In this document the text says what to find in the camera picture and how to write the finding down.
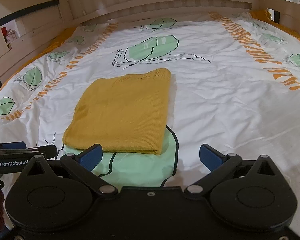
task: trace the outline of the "mattress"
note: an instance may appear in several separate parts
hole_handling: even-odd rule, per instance
[[[87,87],[157,68],[172,74],[163,153],[104,153],[93,172],[119,188],[184,188],[209,173],[203,143],[244,159],[266,154],[297,196],[290,227],[300,235],[300,42],[249,13],[78,27],[1,90],[0,142],[79,153],[62,136]],[[5,194],[17,176],[4,175]]]

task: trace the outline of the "bed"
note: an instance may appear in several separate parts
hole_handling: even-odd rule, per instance
[[[58,158],[79,153],[64,146],[62,136],[93,81],[167,68],[164,153],[104,153],[93,173],[118,188],[184,188],[209,172],[199,160],[203,143],[244,159],[267,154],[297,196],[290,227],[300,235],[300,35],[293,32],[300,26],[300,5],[24,0],[16,8],[11,0],[0,1],[0,22],[21,19],[24,27],[9,48],[0,30],[0,142],[54,144],[62,149]],[[276,11],[277,23],[268,8]],[[159,54],[145,59],[131,53],[136,45],[154,46],[154,40],[164,44]],[[5,195],[17,177],[4,175]],[[5,222],[12,227],[7,216]]]

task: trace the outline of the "blue textured pad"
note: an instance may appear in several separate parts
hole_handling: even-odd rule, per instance
[[[200,161],[210,170],[214,171],[226,161],[226,156],[216,151],[207,144],[203,144],[199,150]]]
[[[92,171],[102,160],[101,145],[94,145],[77,155],[77,162],[88,171]]]
[[[25,142],[13,142],[13,143],[3,143],[2,149],[26,149],[27,145]]]

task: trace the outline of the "yellow knit sweater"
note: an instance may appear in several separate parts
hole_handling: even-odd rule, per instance
[[[168,114],[171,73],[98,79],[83,93],[63,143],[87,149],[99,143],[108,152],[159,155]]]

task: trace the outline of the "wooden bed frame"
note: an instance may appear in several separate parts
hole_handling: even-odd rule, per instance
[[[0,81],[43,51],[63,29],[131,22],[167,14],[273,9],[280,23],[300,33],[300,4],[285,0],[0,0],[0,25],[15,20],[20,37],[8,48],[0,26]]]

